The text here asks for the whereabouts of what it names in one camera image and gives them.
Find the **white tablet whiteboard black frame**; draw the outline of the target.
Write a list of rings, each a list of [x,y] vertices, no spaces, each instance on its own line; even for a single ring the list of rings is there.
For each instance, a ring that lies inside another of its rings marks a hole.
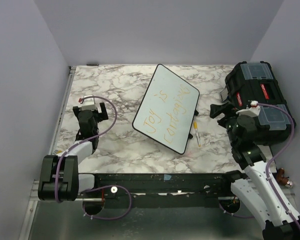
[[[183,155],[196,115],[200,91],[158,64],[132,121],[132,128]]]

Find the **yellow marker cap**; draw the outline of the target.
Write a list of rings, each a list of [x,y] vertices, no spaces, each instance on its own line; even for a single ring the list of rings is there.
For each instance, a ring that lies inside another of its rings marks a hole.
[[[196,123],[196,122],[193,123],[193,126],[194,126],[194,129],[195,129],[195,130],[198,129],[198,126],[197,126],[197,123]]]

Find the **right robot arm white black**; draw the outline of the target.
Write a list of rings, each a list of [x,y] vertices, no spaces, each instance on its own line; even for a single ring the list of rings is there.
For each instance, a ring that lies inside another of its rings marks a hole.
[[[226,129],[234,160],[247,175],[228,173],[228,179],[220,183],[220,191],[235,195],[248,208],[262,229],[265,240],[300,240],[300,213],[283,193],[276,178],[270,171],[274,155],[267,161],[255,143],[258,129],[254,118],[263,114],[265,108],[272,108],[286,115],[290,124],[293,118],[277,105],[251,101],[246,109],[237,110],[227,102],[211,104],[209,116],[214,119],[224,117],[218,124]]]

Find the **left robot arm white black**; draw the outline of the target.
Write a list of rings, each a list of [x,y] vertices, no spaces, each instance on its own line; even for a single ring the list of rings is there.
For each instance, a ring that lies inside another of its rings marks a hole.
[[[37,190],[40,200],[60,203],[74,201],[83,191],[91,198],[100,194],[101,185],[91,174],[79,176],[79,163],[98,147],[98,123],[109,119],[105,104],[99,105],[100,111],[94,104],[72,108],[79,124],[74,145],[43,158]]]

